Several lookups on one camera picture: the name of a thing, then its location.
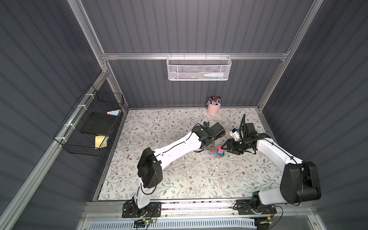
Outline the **light blue long lego brick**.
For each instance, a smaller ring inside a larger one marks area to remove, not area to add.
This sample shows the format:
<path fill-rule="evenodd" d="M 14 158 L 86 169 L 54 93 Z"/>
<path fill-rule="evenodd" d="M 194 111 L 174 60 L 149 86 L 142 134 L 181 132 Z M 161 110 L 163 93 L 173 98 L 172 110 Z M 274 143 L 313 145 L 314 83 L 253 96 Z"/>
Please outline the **light blue long lego brick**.
<path fill-rule="evenodd" d="M 210 155 L 212 155 L 212 156 L 215 156 L 216 158 L 222 158 L 222 157 L 224 157 L 225 156 L 225 152 L 210 152 L 209 153 Z"/>

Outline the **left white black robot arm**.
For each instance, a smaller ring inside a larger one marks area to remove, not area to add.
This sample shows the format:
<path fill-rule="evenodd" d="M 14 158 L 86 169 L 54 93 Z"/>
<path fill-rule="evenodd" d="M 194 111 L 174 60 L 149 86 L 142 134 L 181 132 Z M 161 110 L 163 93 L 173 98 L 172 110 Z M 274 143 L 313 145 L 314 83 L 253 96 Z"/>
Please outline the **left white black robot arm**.
<path fill-rule="evenodd" d="M 169 164 L 191 151 L 210 146 L 224 135 L 225 130 L 219 123 L 213 126 L 196 124 L 188 134 L 167 146 L 155 150 L 146 148 L 137 165 L 139 187 L 132 198 L 136 211 L 147 209 L 151 195 L 163 180 L 163 170 Z"/>

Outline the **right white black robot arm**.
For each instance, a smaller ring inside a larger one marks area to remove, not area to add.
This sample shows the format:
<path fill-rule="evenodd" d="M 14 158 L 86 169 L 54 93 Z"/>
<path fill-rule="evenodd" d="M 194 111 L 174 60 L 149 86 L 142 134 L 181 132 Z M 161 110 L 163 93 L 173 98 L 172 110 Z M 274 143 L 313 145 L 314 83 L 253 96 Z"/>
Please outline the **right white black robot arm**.
<path fill-rule="evenodd" d="M 301 202 L 319 200 L 322 196 L 317 166 L 303 161 L 280 147 L 266 133 L 258 133 L 252 123 L 243 116 L 239 128 L 230 132 L 222 148 L 232 154 L 263 153 L 281 171 L 278 187 L 253 192 L 250 207 L 255 213 L 277 204 L 298 205 Z"/>

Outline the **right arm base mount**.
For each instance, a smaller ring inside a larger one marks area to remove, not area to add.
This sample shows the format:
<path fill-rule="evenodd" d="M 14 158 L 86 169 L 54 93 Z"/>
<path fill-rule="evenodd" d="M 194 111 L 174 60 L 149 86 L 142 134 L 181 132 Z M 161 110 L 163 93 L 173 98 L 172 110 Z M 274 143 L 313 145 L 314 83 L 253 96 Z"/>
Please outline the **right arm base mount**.
<path fill-rule="evenodd" d="M 263 205 L 258 201 L 252 201 L 251 199 L 238 199 L 233 205 L 233 210 L 238 211 L 239 215 L 269 215 L 274 216 L 277 214 L 276 207 L 273 205 Z"/>

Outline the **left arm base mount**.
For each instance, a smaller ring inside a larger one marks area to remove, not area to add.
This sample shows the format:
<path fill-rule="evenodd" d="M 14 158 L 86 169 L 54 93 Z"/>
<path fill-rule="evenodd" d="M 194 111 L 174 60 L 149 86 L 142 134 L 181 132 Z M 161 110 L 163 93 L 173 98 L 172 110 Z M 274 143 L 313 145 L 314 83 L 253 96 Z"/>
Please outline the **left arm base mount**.
<path fill-rule="evenodd" d="M 127 201 L 122 207 L 122 218 L 156 218 L 161 216 L 162 202 L 150 202 L 139 209 L 133 200 Z"/>

